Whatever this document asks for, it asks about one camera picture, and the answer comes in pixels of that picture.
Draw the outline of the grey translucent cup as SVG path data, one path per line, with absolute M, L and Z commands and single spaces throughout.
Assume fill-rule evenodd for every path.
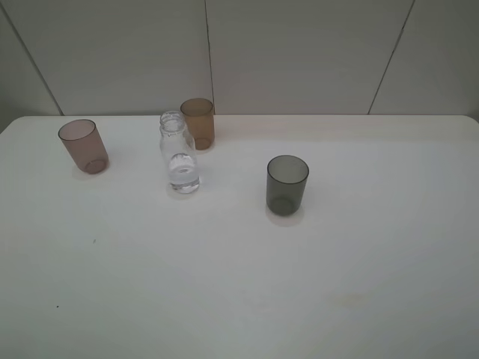
M 267 165 L 266 205 L 275 215 L 295 214 L 302 204 L 302 198 L 309 176 L 309 167 L 301 158 L 280 155 Z

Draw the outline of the brown translucent cup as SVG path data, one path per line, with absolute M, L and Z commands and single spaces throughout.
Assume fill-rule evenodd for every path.
M 208 150 L 215 141 L 214 106 L 203 98 L 186 100 L 180 107 L 197 150 Z

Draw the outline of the pink translucent cup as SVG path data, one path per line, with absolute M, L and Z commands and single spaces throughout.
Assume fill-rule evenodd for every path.
M 70 121 L 58 130 L 58 137 L 82 172 L 98 174 L 109 166 L 109 156 L 94 121 Z

